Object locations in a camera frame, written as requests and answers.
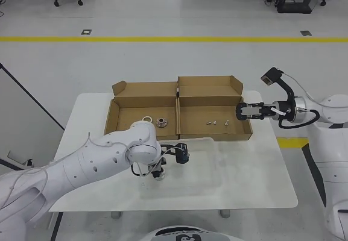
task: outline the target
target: table leg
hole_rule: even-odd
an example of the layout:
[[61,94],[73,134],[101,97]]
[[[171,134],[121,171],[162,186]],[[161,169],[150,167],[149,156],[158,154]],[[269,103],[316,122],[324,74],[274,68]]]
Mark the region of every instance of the table leg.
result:
[[230,217],[230,209],[222,209],[219,211],[222,218]]
[[122,211],[111,211],[112,219],[119,219],[122,215]]

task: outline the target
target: logo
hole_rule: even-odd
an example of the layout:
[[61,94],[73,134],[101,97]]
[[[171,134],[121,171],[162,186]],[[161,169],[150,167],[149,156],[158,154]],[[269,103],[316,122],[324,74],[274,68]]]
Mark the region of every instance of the logo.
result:
[[193,234],[191,237],[187,234],[179,234],[176,236],[176,241],[202,241],[198,234]]

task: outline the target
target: floor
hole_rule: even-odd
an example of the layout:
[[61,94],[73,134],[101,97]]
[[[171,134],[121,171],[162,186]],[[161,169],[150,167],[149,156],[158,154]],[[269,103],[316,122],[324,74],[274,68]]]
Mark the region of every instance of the floor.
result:
[[[238,36],[348,37],[348,0],[328,0],[312,14],[277,14],[262,0],[7,0],[1,6],[0,36]],[[277,66],[317,98],[348,95],[345,43],[119,43],[0,42],[0,62],[65,126],[76,97],[110,92],[127,81],[175,81],[183,75],[234,75],[265,102],[286,99],[259,78]],[[286,80],[297,95],[303,92]],[[306,137],[304,129],[279,137]],[[229,219],[216,211],[65,213],[57,240],[138,240],[167,225],[195,225],[247,241],[325,240],[322,204],[299,149],[283,149],[299,205],[291,209],[236,210]],[[49,240],[48,218],[28,240]]]

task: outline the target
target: white ring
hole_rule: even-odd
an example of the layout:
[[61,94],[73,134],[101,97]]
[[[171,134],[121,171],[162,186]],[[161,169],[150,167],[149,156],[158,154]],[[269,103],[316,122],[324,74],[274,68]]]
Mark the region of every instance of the white ring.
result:
[[142,119],[142,121],[147,121],[147,120],[144,120],[145,118],[150,118],[149,123],[152,123],[152,118],[151,118],[151,116],[144,116],[143,119]]

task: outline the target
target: white table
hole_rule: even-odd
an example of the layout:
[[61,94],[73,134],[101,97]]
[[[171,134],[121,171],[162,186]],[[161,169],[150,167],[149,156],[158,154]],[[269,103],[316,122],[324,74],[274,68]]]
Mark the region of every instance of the white table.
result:
[[[258,92],[244,91],[247,102],[261,102]],[[84,93],[74,105],[56,159],[73,152],[87,139],[103,135],[112,93]],[[222,185],[210,195],[142,199],[139,180],[124,171],[76,189],[60,198],[50,211],[224,210],[291,208],[297,206],[285,162],[270,121],[252,120],[248,141],[218,142],[225,166]]]

